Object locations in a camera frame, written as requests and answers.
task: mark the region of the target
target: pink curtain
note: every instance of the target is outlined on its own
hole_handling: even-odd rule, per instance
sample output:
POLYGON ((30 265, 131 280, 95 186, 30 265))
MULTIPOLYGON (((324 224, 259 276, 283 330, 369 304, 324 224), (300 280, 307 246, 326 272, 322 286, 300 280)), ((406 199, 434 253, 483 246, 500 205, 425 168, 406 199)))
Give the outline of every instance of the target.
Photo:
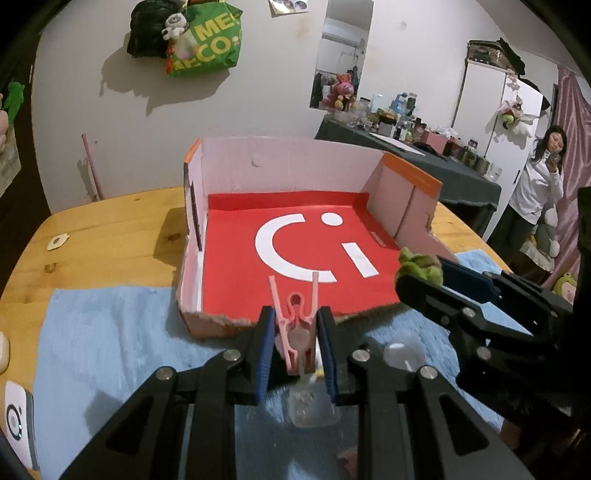
POLYGON ((556 206, 556 240, 560 243, 560 253, 554 273, 544 283, 546 288, 552 288, 566 272, 571 275, 579 272, 577 191, 591 186, 591 105, 583 98, 574 73, 562 67, 558 67, 558 106, 554 122, 566 132, 568 147, 563 164, 564 197, 556 206))

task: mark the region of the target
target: poster on wall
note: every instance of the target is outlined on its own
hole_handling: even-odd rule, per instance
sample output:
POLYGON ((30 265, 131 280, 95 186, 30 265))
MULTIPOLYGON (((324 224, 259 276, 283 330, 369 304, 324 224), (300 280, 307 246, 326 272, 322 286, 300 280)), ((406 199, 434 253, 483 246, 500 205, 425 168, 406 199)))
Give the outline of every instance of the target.
POLYGON ((269 0, 275 15, 303 14, 308 11, 309 0, 269 0))
POLYGON ((11 127, 6 133, 6 142, 4 146, 0 147, 0 151, 1 197, 21 169, 21 162, 18 158, 17 139, 14 135, 14 128, 11 127))

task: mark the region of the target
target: white sweater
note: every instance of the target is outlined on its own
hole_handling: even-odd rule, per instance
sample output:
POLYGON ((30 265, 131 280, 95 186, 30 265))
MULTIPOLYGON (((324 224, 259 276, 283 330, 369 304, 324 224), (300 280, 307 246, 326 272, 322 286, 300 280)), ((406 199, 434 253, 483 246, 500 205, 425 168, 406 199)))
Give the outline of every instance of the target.
POLYGON ((542 208, 547 202, 558 202, 563 192, 562 174, 550 173, 546 166, 546 159, 550 155, 548 150, 540 161, 535 161, 536 142, 531 154, 525 162, 517 187, 509 200, 509 205, 532 225, 538 223, 542 208))

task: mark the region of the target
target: black pants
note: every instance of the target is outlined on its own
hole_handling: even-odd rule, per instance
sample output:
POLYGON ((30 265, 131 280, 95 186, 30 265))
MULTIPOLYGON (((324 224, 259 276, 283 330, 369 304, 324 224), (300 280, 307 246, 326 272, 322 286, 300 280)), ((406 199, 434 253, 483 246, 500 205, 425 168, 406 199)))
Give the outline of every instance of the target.
POLYGON ((507 205, 487 243, 507 265, 511 265, 533 229, 533 224, 507 205))

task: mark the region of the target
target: silver screw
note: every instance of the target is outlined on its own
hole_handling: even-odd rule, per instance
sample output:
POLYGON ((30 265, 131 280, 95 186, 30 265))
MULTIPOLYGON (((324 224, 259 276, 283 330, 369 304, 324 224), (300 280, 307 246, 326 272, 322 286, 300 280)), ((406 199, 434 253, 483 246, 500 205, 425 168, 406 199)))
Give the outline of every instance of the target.
POLYGON ((420 372, 421 376, 427 380, 433 380, 433 378, 436 378, 438 375, 437 370, 431 367, 431 365, 425 365, 424 367, 421 367, 420 372))
POLYGON ((158 380, 170 380, 174 375, 174 370, 170 367, 160 367, 156 370, 158 380))
POLYGON ((358 362, 366 362, 369 360, 369 352, 367 350, 356 350, 353 352, 353 360, 357 360, 358 362))
POLYGON ((240 358, 240 351, 235 348, 230 348, 223 353, 223 357, 229 362, 235 362, 240 358))
POLYGON ((472 310, 470 307, 462 308, 462 313, 471 319, 473 319, 476 316, 476 312, 472 310))
POLYGON ((491 351, 485 346, 478 347, 476 349, 476 354, 483 360, 490 360, 492 356, 491 351))

